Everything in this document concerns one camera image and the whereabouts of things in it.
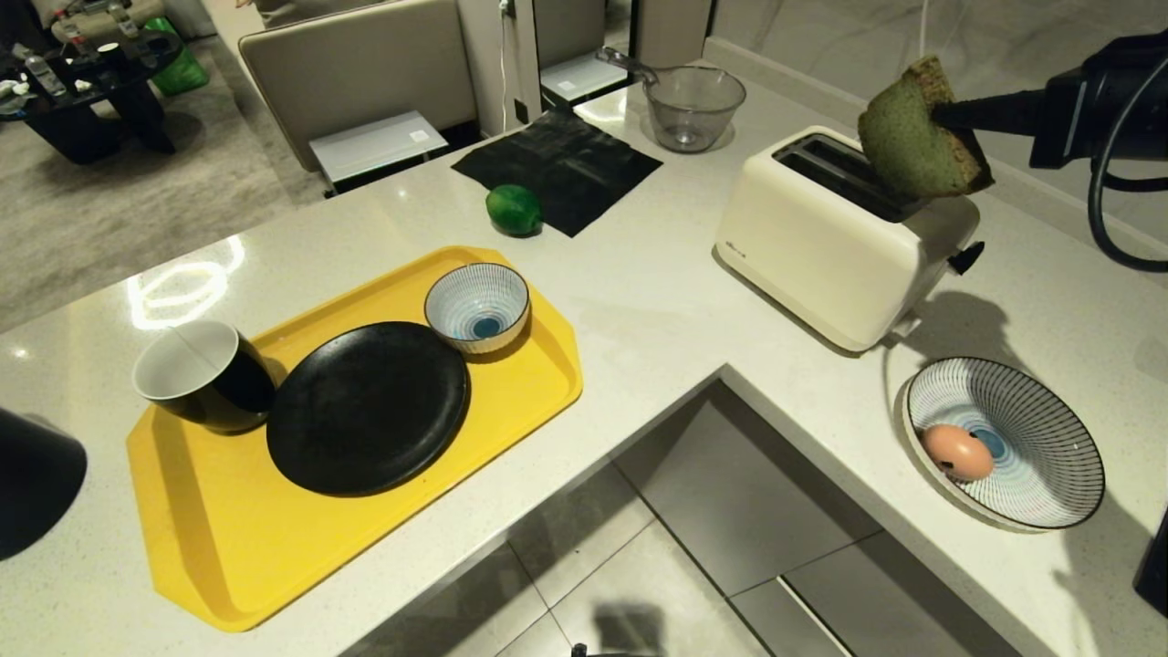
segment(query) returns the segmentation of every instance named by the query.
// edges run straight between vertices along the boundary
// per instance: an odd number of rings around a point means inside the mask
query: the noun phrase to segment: green bag
[[[151,19],[146,21],[145,27],[146,29],[179,34],[175,32],[174,26],[171,25],[171,21],[166,20],[166,16]],[[207,75],[207,70],[199,65],[199,61],[190,54],[190,50],[183,46],[182,51],[179,53],[179,57],[171,65],[155,74],[151,81],[154,82],[154,85],[158,87],[158,90],[164,96],[178,96],[183,91],[199,89],[210,82],[210,77]]]

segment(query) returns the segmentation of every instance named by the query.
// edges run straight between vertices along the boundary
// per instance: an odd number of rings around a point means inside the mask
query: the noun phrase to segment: black cloth
[[[527,187],[540,199],[544,223],[575,237],[659,166],[571,110],[558,109],[522,132],[475,148],[453,168],[487,189]]]

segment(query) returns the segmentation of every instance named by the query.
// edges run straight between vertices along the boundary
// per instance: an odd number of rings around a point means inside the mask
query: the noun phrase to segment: yellow tray
[[[252,343],[291,371],[350,328],[425,324],[430,286],[472,262],[509,264],[498,251],[442,249]],[[272,464],[264,427],[221,436],[152,406],[126,447],[154,588],[216,628],[251,629],[571,404],[583,387],[572,327],[535,288],[531,310],[517,351],[468,361],[471,408],[446,452],[376,496],[292,484]]]

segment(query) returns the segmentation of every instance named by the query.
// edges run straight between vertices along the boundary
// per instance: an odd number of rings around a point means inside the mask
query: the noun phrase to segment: kitchen counter
[[[0,406],[76,436],[90,457],[64,519],[0,562],[0,655],[334,655],[714,376],[1023,653],[1163,655],[1168,623],[1131,583],[1168,492],[1168,292],[983,193],[974,200],[986,253],[965,277],[943,281],[920,307],[923,325],[860,357],[828,348],[711,255],[743,160],[823,123],[748,88],[731,143],[701,155],[645,136],[637,89],[577,108],[665,166],[573,240],[495,233],[485,191],[450,170],[456,153],[0,336]],[[499,249],[575,325],[579,401],[252,631],[221,632],[157,594],[125,436],[146,408],[128,373],[158,327],[197,311],[256,334],[447,244]],[[200,285],[186,304],[146,303]],[[954,354],[1022,366],[1075,409],[1107,472],[1094,518],[1007,532],[917,472],[892,399],[923,364]]]

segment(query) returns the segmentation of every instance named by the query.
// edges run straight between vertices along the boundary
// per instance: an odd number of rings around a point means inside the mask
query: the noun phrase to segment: chair
[[[313,139],[417,111],[452,144],[479,138],[454,0],[398,0],[239,40],[239,53],[306,171]]]

